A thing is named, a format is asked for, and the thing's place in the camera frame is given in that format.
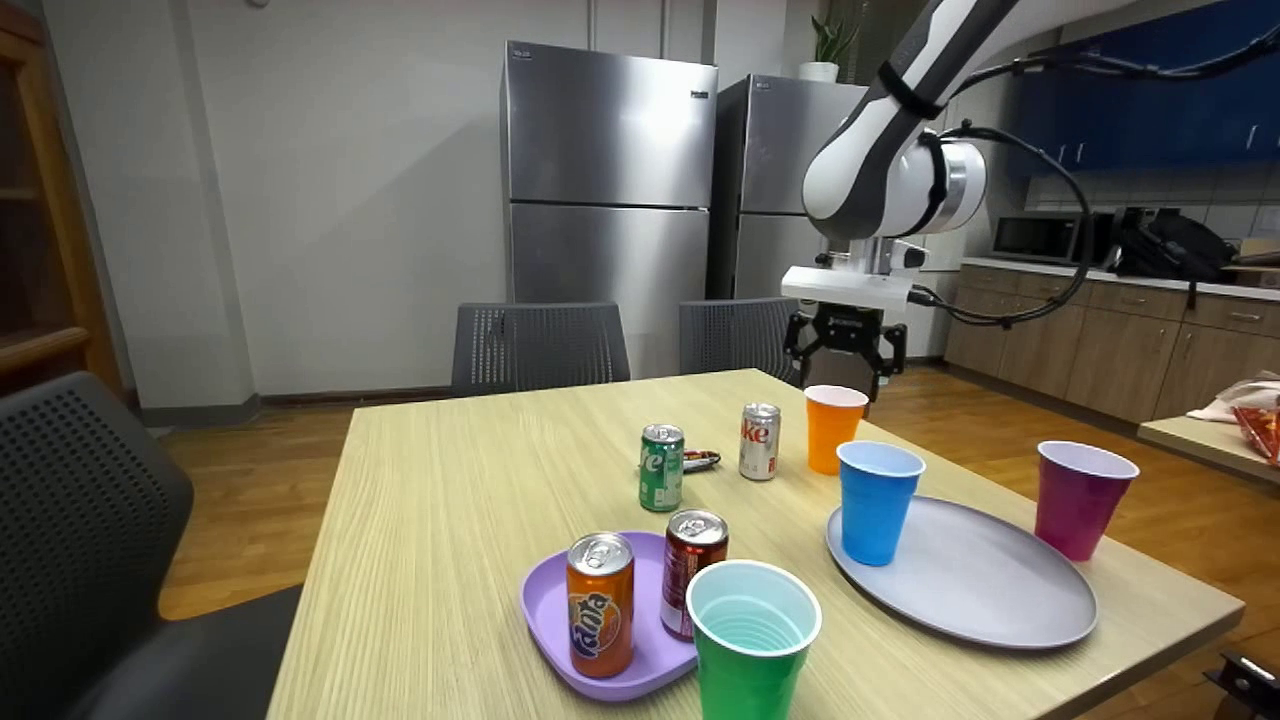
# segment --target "soda can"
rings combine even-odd
[[[569,555],[569,657],[603,679],[634,665],[635,555],[621,531],[590,531]]]
[[[669,526],[669,568],[664,568],[664,629],[691,641],[691,621],[684,610],[689,580],[729,555],[729,526],[712,511],[680,511]]]
[[[747,405],[746,432],[736,452],[736,474],[746,480],[777,477],[777,444],[781,444],[784,414],[777,405]]]
[[[684,432],[678,426],[650,426],[642,432],[642,509],[673,511],[684,489]]]

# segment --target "wooden table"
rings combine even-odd
[[[747,400],[784,409],[781,477],[736,477]],[[599,717],[532,650],[519,584],[591,530],[650,530],[642,426],[673,418],[726,468],[684,509],[733,530],[733,555],[796,571],[824,603],[791,717],[1043,717],[1239,615],[1239,601],[1105,542],[1079,571],[1099,629],[1050,657],[965,650],[867,603],[824,554],[837,480],[806,474],[799,393],[764,371],[361,409],[327,497],[274,717]],[[1032,526],[1032,504],[925,447],[925,497]],[[695,717],[695,679],[610,717]]]
[[[1138,432],[1150,444],[1198,456],[1206,466],[1280,484],[1280,468],[1274,468],[1239,432],[1239,426],[1210,426],[1198,418],[1164,418],[1150,419]]]

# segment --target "cable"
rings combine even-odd
[[[1072,195],[1075,195],[1075,206],[1079,206],[1079,220],[1075,220],[1072,245],[1084,249],[1084,251],[1079,251],[1079,260],[1075,260],[1072,285],[1068,285],[1066,293],[1050,295],[1050,302],[1043,302],[1042,307],[1032,307],[1032,312],[1012,312],[1012,317],[967,312],[967,307],[962,307],[962,304],[950,304],[939,293],[933,293],[933,290],[925,290],[925,285],[912,285],[908,304],[939,307],[939,312],[950,312],[952,321],[975,325],[975,328],[1018,328],[1018,325],[1051,317],[1051,312],[1066,307],[1066,304],[1084,290],[1084,280],[1090,280],[1092,235],[1084,235],[1084,232],[1090,232],[1090,215],[1092,215],[1092,214],[1090,214],[1084,188],[1075,186],[1075,175],[1072,175],[1061,162],[1051,162],[1043,149],[1022,140],[1022,137],[1012,137],[1012,131],[973,130],[973,123],[965,120],[962,130],[952,130],[952,131],[943,131],[943,137],[973,137],[973,140],[1012,144],[1012,149],[1035,158],[1042,165],[1050,165],[1050,168],[1072,188]]]
[[[1030,72],[1030,67],[1084,67],[1084,72],[1109,72],[1109,76],[1150,76],[1150,80],[1164,80],[1164,84],[1180,84],[1180,80],[1206,80],[1206,76],[1222,76],[1222,72],[1231,72],[1239,63],[1252,63],[1260,57],[1274,57],[1280,52],[1280,26],[1252,38],[1250,44],[1231,47],[1231,52],[1222,52],[1222,57],[1210,57],[1210,59],[1198,59],[1198,63],[1180,63],[1180,67],[1162,67],[1162,63],[1138,63],[1138,59],[1126,59],[1126,57],[1099,57],[1099,52],[1090,52],[1090,57],[1051,57],[1051,52],[1035,52],[1035,57],[1018,57],[1009,63],[997,63],[997,67],[985,67],[975,76],[967,76],[952,100],[962,91],[967,91],[973,84],[985,84],[992,76],[1009,76],[1009,72]]]

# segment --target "gray plate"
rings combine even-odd
[[[935,497],[912,499],[889,568],[845,555],[841,511],[829,522],[829,554],[860,591],[957,641],[1043,652],[1098,629],[1098,598],[1058,547]]]

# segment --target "stainless steel refrigerator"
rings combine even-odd
[[[791,265],[829,251],[799,206],[806,168],[860,96],[788,76],[747,76],[718,96],[709,295],[781,295]]]
[[[617,302],[635,375],[678,367],[706,295],[718,67],[508,44],[513,302]]]

